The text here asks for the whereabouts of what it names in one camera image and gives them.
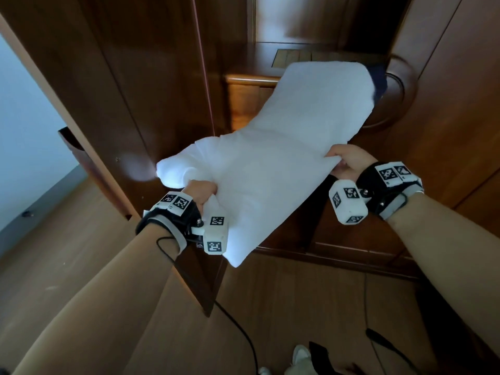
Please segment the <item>person's right hand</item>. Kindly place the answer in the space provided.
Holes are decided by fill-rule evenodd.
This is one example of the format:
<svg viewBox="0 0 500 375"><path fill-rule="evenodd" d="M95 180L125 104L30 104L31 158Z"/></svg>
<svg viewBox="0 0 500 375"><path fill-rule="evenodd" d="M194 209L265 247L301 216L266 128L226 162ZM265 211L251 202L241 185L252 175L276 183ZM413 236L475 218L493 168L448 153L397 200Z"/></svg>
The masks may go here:
<svg viewBox="0 0 500 375"><path fill-rule="evenodd" d="M349 164L352 169L352 176L335 176L337 179L351 180L357 182L359 176L363 173L365 169L370 167L372 164L377 163L378 160L374 158L364 149L351 145L351 151L349 153Z"/></svg>

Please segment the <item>person's left hand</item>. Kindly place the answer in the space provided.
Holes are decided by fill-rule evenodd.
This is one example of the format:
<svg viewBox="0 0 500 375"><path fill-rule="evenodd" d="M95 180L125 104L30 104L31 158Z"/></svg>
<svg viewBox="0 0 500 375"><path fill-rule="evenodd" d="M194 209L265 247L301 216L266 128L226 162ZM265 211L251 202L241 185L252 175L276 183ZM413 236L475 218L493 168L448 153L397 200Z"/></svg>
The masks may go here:
<svg viewBox="0 0 500 375"><path fill-rule="evenodd" d="M191 180L188 182L187 186L182 189L182 193L192 197L200 214L203 215L203 206L211 195L217 193L217 185L214 182L206 180Z"/></svg>

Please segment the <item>white pillow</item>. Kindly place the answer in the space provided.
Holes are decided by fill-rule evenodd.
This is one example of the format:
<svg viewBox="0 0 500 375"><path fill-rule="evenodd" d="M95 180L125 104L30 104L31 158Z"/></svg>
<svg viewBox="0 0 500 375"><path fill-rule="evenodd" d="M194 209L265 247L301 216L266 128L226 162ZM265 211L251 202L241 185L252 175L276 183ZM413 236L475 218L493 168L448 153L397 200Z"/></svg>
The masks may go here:
<svg viewBox="0 0 500 375"><path fill-rule="evenodd" d="M326 154L358 133L375 93L361 63L293 63L247 126L162 159L157 176L170 189L190 180L217 185L229 219L223 256L236 268L326 179L340 161Z"/></svg>

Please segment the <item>person's right forearm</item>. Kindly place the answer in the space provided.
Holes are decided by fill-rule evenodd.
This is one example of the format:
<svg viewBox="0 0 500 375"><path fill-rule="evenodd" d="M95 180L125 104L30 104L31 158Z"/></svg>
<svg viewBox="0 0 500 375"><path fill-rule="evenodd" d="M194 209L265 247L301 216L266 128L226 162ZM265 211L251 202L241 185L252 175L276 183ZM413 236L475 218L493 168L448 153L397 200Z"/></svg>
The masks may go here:
<svg viewBox="0 0 500 375"><path fill-rule="evenodd" d="M387 222L445 301L500 358L500 238L421 192Z"/></svg>

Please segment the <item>person's left forearm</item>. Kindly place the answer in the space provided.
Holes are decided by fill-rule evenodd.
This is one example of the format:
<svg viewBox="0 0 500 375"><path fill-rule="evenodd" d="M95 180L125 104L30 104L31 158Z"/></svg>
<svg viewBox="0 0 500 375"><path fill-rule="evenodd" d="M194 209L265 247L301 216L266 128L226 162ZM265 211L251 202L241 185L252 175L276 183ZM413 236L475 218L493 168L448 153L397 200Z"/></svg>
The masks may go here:
<svg viewBox="0 0 500 375"><path fill-rule="evenodd" d="M12 375L121 375L178 254L171 233L145 227L65 305Z"/></svg>

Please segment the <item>right wrist tracker with markers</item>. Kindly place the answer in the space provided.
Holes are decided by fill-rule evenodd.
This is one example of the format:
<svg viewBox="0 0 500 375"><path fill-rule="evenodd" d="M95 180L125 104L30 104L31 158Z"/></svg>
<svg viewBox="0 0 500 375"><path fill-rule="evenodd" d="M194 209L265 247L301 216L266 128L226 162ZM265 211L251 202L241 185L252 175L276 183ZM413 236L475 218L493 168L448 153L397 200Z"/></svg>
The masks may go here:
<svg viewBox="0 0 500 375"><path fill-rule="evenodd" d="M369 214L387 220L416 193L424 193L421 179L397 161L370 165L356 182L336 180L328 196L337 220L351 226L361 223Z"/></svg>

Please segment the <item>wrist tracker with markers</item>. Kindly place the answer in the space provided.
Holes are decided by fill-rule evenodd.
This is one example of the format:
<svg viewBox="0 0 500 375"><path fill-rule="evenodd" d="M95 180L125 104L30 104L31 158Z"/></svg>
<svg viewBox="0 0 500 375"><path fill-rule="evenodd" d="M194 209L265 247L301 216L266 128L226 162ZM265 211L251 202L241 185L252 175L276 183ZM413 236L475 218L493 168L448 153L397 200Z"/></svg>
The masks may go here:
<svg viewBox="0 0 500 375"><path fill-rule="evenodd" d="M361 223L369 214L387 220L416 193L424 193L421 179L397 161L370 165L356 182L336 180L328 196L337 220L351 226Z"/></svg>
<svg viewBox="0 0 500 375"><path fill-rule="evenodd" d="M169 191L150 210L143 212L135 232L139 234L148 224L156 224L176 239L181 251L190 242L206 254L223 255L228 247L228 223L227 214L214 195L203 207L202 215L192 196Z"/></svg>

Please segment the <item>left wrist tracker with markers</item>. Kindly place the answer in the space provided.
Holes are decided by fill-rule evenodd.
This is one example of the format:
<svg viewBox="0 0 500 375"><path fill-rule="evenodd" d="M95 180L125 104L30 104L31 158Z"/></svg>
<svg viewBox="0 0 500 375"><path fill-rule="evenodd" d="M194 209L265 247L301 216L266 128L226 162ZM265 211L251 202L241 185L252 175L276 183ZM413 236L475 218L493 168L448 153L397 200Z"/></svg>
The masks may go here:
<svg viewBox="0 0 500 375"><path fill-rule="evenodd" d="M227 214L214 195L203 207L202 215L192 196L169 191L150 210L143 212L135 232L139 234L148 224L156 224L176 239L181 251L190 242L206 254L223 255L228 247L228 223Z"/></svg>

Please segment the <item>person's white shoe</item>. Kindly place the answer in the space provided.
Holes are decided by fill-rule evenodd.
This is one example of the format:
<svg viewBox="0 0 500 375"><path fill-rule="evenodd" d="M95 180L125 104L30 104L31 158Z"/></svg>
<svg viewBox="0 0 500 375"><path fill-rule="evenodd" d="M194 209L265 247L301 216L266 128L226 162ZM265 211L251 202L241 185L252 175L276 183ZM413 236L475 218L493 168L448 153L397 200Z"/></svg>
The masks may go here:
<svg viewBox="0 0 500 375"><path fill-rule="evenodd" d="M295 346L292 354L291 365L285 370L284 375L318 375L311 360L311 354L304 345Z"/></svg>

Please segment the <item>open wooden wardrobe door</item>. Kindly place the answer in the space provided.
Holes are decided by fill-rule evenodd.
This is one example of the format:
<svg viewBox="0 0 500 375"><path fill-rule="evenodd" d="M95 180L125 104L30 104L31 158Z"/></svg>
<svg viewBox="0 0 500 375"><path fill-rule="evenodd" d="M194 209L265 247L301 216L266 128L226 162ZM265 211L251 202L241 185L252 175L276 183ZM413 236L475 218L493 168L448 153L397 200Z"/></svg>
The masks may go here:
<svg viewBox="0 0 500 375"><path fill-rule="evenodd" d="M223 72L247 0L0 0L125 215L166 194L156 163L230 132Z"/></svg>

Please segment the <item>grey baseboard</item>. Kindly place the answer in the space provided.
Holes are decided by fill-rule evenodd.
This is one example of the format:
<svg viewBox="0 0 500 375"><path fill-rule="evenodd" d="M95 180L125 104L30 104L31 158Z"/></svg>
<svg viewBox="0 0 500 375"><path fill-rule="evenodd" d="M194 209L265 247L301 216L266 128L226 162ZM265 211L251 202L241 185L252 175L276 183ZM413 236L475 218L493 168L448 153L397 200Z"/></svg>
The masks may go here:
<svg viewBox="0 0 500 375"><path fill-rule="evenodd" d="M88 175L81 165L45 192L38 200L0 230L0 258L14 248L28 233L40 225Z"/></svg>

